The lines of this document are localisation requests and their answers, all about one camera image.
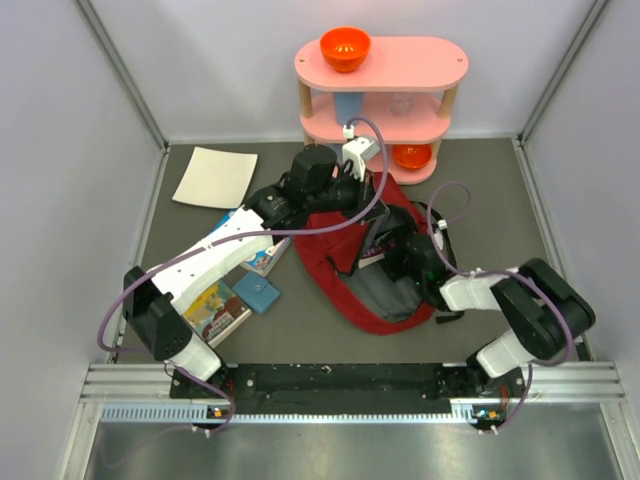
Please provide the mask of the purple treehouse book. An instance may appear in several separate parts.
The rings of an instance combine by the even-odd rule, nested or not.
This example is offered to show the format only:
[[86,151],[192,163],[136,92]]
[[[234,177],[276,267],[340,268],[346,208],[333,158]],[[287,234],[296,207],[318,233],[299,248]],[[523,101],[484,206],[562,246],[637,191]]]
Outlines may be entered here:
[[376,237],[361,254],[357,263],[357,268],[363,269],[380,261],[389,251],[395,249],[397,244],[398,240],[389,232]]

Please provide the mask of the red student backpack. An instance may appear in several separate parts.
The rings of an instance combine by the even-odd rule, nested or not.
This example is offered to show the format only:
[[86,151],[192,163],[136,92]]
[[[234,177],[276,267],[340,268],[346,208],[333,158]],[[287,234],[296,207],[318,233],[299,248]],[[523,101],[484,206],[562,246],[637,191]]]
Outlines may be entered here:
[[[411,201],[392,176],[387,177],[381,200],[389,216],[377,231],[389,232],[398,240],[428,234],[427,227],[442,216],[428,213],[424,202]],[[357,268],[374,229],[354,223],[344,229],[320,235],[296,236],[294,245],[306,271],[330,303],[359,329],[376,335],[390,335],[414,328],[438,310],[426,304],[408,279],[392,281],[384,272],[382,260]]]

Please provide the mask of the blue illustrated children's book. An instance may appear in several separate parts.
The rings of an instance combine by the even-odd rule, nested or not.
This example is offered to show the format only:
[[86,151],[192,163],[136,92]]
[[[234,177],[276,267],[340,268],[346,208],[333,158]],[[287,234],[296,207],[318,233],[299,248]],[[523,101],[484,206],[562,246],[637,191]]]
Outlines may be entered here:
[[265,232],[263,219],[251,209],[239,208],[226,214],[204,240],[207,252],[213,255],[226,275],[236,267],[266,276],[279,256],[286,250],[289,239],[271,235],[240,234]]

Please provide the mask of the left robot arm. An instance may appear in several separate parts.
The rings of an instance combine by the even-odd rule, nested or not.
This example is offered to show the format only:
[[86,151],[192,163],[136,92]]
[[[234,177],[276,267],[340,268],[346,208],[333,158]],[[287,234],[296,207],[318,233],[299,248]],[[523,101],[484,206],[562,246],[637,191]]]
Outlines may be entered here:
[[349,224],[371,220],[384,186],[374,182],[367,164],[382,150],[366,136],[345,143],[340,155],[307,145],[276,183],[257,190],[182,255],[149,272],[131,269],[124,278],[123,316],[153,358],[192,376],[203,395],[220,394],[227,382],[223,362],[184,314],[246,258],[284,237],[308,234],[310,215],[339,212]]

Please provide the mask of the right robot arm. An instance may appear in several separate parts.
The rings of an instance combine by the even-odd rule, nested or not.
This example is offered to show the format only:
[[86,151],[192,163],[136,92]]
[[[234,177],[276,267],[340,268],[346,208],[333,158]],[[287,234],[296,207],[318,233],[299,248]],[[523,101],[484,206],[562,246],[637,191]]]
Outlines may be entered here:
[[588,302],[540,258],[494,272],[461,272],[454,261],[445,234],[416,234],[382,266],[392,280],[410,279],[421,300],[451,317],[468,310],[504,315],[509,329],[470,358],[466,380],[478,395],[492,394],[521,365],[551,362],[595,324]]

